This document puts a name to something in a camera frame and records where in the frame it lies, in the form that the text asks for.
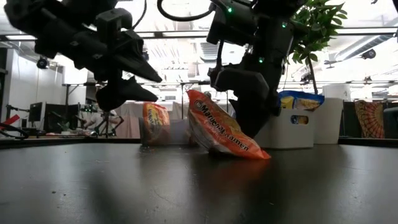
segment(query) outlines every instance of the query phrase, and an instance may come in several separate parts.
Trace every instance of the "white storage box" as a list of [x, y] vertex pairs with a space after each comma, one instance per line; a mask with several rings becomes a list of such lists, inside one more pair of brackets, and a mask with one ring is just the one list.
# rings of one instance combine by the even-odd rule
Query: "white storage box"
[[325, 102], [314, 111], [315, 144], [337, 144], [340, 135], [341, 112], [343, 100], [339, 98], [325, 98]]
[[[306, 116], [307, 124], [294, 124], [292, 117]], [[271, 116], [254, 140], [262, 148], [302, 149], [313, 147], [313, 112], [282, 109], [280, 116]]]

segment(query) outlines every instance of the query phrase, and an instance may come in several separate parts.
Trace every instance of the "orange ramen bag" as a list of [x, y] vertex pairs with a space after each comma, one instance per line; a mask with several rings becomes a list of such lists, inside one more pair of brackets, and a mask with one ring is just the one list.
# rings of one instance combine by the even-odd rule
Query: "orange ramen bag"
[[199, 145], [248, 159], [271, 158], [253, 139], [243, 134], [235, 119], [205, 94], [196, 90], [187, 93], [190, 130]]
[[166, 144], [170, 134], [167, 109], [155, 103], [144, 103], [142, 110], [148, 144]]

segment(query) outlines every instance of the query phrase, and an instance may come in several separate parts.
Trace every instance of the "ramen package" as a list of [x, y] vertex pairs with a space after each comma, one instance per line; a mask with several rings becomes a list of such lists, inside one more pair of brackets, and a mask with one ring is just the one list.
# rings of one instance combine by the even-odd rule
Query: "ramen package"
[[146, 144], [167, 143], [170, 135], [170, 119], [167, 109], [155, 103], [144, 103], [142, 117], [145, 131], [141, 138], [145, 139]]
[[248, 159], [269, 159], [258, 144], [241, 131], [239, 124], [205, 94], [188, 90], [189, 127], [197, 143], [208, 150], [216, 150]]
[[315, 111], [325, 100], [321, 95], [288, 90], [280, 92], [279, 98], [282, 108], [309, 111]]

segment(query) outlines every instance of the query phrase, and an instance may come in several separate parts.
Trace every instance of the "wall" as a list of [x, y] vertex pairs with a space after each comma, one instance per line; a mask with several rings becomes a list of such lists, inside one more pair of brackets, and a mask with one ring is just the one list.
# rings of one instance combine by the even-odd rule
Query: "wall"
[[[88, 70], [81, 69], [77, 70], [73, 62], [63, 57], [62, 65], [63, 68], [63, 84], [82, 84], [87, 82]], [[71, 86], [69, 90], [69, 105], [77, 103], [86, 103], [86, 87], [85, 86]]]
[[[12, 49], [8, 50], [6, 69], [9, 73], [4, 84], [3, 111], [6, 111], [7, 104], [22, 109], [29, 109], [30, 104], [37, 102], [65, 104], [66, 88], [62, 86], [61, 73], [50, 69], [40, 70], [35, 62], [18, 56]], [[21, 118], [28, 115], [25, 112], [12, 111], [11, 116], [14, 114]], [[5, 118], [4, 112], [1, 120], [4, 121]]]

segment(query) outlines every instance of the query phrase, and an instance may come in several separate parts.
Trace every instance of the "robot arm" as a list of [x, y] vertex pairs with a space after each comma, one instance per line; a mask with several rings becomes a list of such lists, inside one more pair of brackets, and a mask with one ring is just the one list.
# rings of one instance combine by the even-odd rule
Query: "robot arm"
[[[216, 11], [207, 41], [220, 42], [217, 66], [209, 70], [211, 86], [218, 91], [233, 90], [236, 119], [243, 132], [254, 137], [270, 114], [278, 115], [277, 88], [284, 72], [285, 58], [295, 35], [290, 17], [306, 0], [211, 0], [209, 12], [172, 20], [191, 21]], [[156, 71], [143, 59], [143, 40], [132, 28], [132, 17], [114, 9], [117, 0], [8, 0], [4, 6], [10, 23], [37, 38], [35, 51], [48, 58], [57, 53], [87, 68], [98, 81], [108, 81], [97, 92], [99, 107], [110, 111], [126, 100], [156, 101], [157, 97], [136, 83], [122, 80], [122, 71], [161, 82]], [[87, 25], [95, 24], [97, 31]], [[247, 45], [241, 63], [221, 63], [224, 42]]]

